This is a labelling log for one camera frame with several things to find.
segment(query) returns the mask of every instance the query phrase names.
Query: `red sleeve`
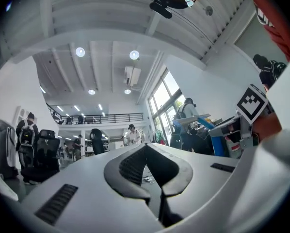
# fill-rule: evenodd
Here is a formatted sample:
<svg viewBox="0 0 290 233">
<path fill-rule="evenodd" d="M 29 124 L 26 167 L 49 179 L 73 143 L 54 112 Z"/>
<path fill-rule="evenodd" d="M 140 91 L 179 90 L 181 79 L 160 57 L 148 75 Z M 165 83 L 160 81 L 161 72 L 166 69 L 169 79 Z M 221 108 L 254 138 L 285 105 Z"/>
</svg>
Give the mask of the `red sleeve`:
<svg viewBox="0 0 290 233">
<path fill-rule="evenodd" d="M 253 0 L 259 9 L 265 14 L 274 27 L 264 26 L 271 39 L 278 45 L 290 61 L 290 26 L 271 0 Z"/>
</svg>

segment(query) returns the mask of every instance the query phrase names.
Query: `ceiling air conditioning unit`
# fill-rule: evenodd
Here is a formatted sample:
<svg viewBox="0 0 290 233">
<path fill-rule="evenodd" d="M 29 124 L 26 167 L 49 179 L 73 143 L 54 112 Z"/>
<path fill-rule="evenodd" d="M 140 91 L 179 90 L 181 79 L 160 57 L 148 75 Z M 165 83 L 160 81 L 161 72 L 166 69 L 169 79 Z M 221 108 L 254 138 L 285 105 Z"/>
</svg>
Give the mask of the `ceiling air conditioning unit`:
<svg viewBox="0 0 290 233">
<path fill-rule="evenodd" d="M 134 86 L 139 81 L 141 70 L 135 67 L 125 68 L 125 84 L 129 86 Z"/>
</svg>

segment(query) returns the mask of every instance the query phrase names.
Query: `chair backrest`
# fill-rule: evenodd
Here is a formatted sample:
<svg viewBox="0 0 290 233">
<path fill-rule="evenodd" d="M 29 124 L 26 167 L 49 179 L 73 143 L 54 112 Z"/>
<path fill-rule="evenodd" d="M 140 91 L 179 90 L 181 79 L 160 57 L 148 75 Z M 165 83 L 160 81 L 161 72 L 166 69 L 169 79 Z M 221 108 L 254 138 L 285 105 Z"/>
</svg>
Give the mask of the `chair backrest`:
<svg viewBox="0 0 290 233">
<path fill-rule="evenodd" d="M 39 167 L 59 171 L 58 148 L 60 140 L 55 138 L 54 131 L 41 130 L 37 141 L 36 160 Z"/>
</svg>

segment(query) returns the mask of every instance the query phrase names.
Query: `ceiling pipe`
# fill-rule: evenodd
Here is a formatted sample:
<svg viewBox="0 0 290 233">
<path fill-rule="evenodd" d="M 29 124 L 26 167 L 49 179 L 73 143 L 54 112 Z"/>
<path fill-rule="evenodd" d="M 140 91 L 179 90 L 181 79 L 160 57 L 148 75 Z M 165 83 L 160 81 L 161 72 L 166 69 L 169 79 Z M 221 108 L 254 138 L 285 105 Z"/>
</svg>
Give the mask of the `ceiling pipe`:
<svg viewBox="0 0 290 233">
<path fill-rule="evenodd" d="M 141 100 L 144 92 L 147 90 L 148 84 L 151 81 L 154 73 L 156 72 L 156 70 L 158 69 L 158 67 L 161 66 L 161 60 L 162 60 L 163 56 L 164 56 L 164 53 L 161 52 L 161 51 L 158 51 L 158 54 L 156 55 L 156 58 L 154 60 L 154 63 L 153 63 L 153 65 L 152 65 L 152 67 L 150 69 L 150 72 L 149 72 L 149 74 L 148 74 L 148 76 L 146 78 L 146 81 L 145 81 L 145 84 L 143 86 L 143 89 L 141 90 L 140 96 L 139 96 L 139 98 L 138 98 L 138 100 L 136 102 L 136 105 L 138 105 L 140 103 L 140 100 Z"/>
</svg>

